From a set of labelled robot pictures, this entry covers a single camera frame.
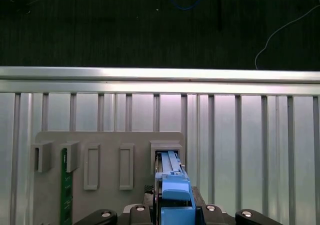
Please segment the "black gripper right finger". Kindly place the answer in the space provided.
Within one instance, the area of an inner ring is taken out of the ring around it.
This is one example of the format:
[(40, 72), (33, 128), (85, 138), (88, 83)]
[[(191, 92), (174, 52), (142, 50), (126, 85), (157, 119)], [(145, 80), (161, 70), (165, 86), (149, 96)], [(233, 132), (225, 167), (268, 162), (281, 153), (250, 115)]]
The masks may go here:
[(277, 222), (268, 216), (252, 209), (242, 209), (229, 215), (215, 204), (205, 204), (199, 189), (192, 186), (193, 198), (196, 205), (196, 225), (276, 225)]

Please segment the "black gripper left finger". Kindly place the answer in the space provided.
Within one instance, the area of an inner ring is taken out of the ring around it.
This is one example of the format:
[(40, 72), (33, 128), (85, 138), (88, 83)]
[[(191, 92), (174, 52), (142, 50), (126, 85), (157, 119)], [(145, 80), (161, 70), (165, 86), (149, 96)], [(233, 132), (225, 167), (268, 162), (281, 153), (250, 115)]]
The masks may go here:
[(155, 219), (152, 201), (154, 186), (144, 186), (142, 204), (127, 205), (122, 214), (118, 215), (111, 209), (98, 209), (82, 218), (76, 225), (154, 225)]

